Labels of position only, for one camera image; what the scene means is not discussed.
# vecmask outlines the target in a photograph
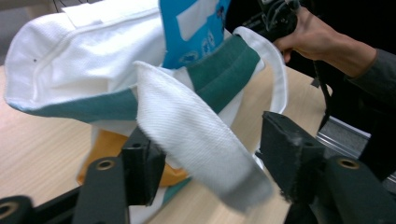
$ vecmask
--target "table surface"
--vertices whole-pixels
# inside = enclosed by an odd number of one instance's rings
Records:
[[[287,67],[289,103],[283,113],[315,136],[324,114],[320,89],[312,78]],[[262,112],[272,95],[271,68],[246,86],[232,130],[253,151],[262,127]],[[0,94],[5,75],[0,66]],[[91,149],[91,126],[72,119],[40,118],[23,114],[0,100],[0,199],[24,194],[40,205],[78,186],[76,175]],[[148,223],[283,223],[289,205],[279,193],[242,215],[192,180]]]

